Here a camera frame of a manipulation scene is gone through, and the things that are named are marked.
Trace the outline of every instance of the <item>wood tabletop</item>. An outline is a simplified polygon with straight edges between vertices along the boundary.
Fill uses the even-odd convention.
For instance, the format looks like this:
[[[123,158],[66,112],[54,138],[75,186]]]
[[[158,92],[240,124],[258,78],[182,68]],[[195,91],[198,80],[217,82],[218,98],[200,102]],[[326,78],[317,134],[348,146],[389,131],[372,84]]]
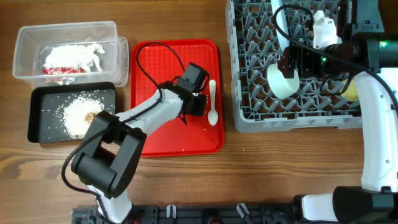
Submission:
[[[69,223],[73,207],[91,195],[67,188],[61,165],[78,141],[27,140],[32,87],[12,76],[22,26],[114,21],[129,48],[143,40],[212,40],[220,49],[225,145],[213,155],[141,159],[129,188],[134,204],[209,205],[288,202],[296,194],[360,185],[361,129],[311,128],[242,134],[233,124],[226,1],[25,1],[0,3],[0,223]],[[395,0],[381,4],[389,33],[398,31]],[[117,89],[119,111],[129,109],[129,84]],[[68,169],[73,184],[84,187]]]

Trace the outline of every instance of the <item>gray dish rack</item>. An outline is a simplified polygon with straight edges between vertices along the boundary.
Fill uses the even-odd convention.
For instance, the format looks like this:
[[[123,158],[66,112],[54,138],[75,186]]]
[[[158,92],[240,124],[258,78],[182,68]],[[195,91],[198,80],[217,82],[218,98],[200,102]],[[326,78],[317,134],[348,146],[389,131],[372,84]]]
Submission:
[[[337,0],[286,0],[283,4],[299,4],[315,13],[336,19]],[[282,55],[277,33],[271,22],[271,0],[228,0],[226,27],[231,54],[232,100],[235,128],[242,133],[289,131],[295,128],[333,126],[362,128],[359,101],[350,102],[342,96],[322,96],[315,78],[301,79],[296,94],[277,99],[269,88],[267,68]],[[285,10],[290,36],[312,45],[305,21],[309,16],[293,9]],[[336,93],[346,75],[330,80],[324,87]]]

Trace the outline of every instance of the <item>yellow object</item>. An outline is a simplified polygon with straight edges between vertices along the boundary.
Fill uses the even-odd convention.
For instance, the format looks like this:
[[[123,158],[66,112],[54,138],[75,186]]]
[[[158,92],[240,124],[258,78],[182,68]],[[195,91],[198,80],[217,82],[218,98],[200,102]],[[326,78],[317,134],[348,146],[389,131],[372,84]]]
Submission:
[[[355,89],[354,80],[351,81],[351,83],[349,84],[349,87],[348,87],[347,91],[346,91],[345,93],[341,94],[341,96],[344,97],[344,98],[346,98],[347,100],[349,100],[349,101],[351,101],[351,102],[354,102],[354,101],[357,101],[357,100],[358,100],[358,92],[357,92],[356,89]]]

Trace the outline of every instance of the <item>spoon handle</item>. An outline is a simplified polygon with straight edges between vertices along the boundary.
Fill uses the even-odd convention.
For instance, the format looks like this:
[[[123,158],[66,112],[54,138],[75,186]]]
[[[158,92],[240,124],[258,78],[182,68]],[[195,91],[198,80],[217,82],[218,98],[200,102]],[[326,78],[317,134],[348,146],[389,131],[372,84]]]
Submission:
[[[214,102],[215,102],[215,100],[216,100],[216,81],[215,81],[215,80],[210,80],[209,86],[210,86],[210,103],[211,103],[211,109],[212,109],[212,110],[215,110]]]

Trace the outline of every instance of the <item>white spoon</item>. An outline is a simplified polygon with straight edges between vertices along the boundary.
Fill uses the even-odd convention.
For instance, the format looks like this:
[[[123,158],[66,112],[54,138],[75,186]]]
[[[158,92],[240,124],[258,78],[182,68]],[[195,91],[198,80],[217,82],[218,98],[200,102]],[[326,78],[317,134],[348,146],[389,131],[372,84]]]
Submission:
[[[209,123],[214,126],[216,125],[218,121],[218,113],[214,107],[214,102],[216,100],[216,81],[215,80],[210,80],[209,82],[210,86],[210,104],[211,104],[211,110],[207,114],[207,118],[209,120]]]

